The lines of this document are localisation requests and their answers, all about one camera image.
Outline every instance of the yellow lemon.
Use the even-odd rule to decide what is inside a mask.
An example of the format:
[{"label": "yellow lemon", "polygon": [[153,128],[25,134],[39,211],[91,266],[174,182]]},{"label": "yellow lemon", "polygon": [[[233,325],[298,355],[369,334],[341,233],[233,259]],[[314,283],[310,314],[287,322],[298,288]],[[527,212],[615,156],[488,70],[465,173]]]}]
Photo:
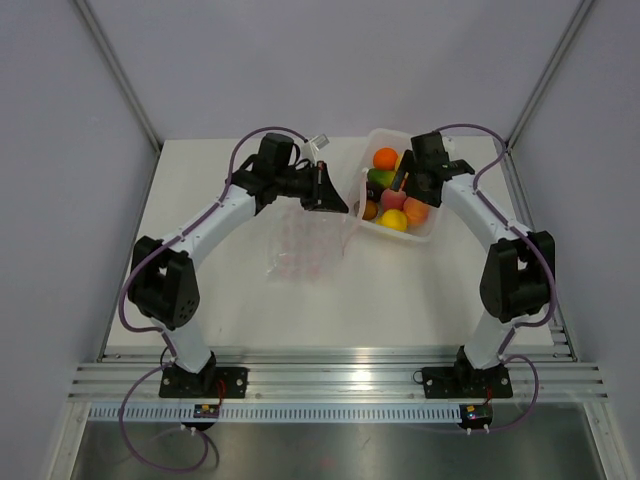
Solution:
[{"label": "yellow lemon", "polygon": [[376,223],[378,225],[382,225],[383,227],[398,230],[399,232],[406,231],[409,224],[407,216],[404,214],[404,212],[395,209],[387,210],[386,212],[384,212],[382,216],[376,221]]}]

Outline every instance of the white wall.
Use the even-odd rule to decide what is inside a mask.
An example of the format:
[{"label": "white wall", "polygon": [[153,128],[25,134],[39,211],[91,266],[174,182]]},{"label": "white wall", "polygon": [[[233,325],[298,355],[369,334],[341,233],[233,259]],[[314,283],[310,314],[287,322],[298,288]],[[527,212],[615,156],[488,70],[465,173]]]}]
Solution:
[{"label": "white wall", "polygon": [[70,2],[2,2],[0,105],[0,465],[34,480],[97,355],[154,157]]},{"label": "white wall", "polygon": [[599,2],[516,145],[586,360],[598,362],[640,473],[640,3]]},{"label": "white wall", "polygon": [[578,0],[91,0],[163,138],[509,133]]}]

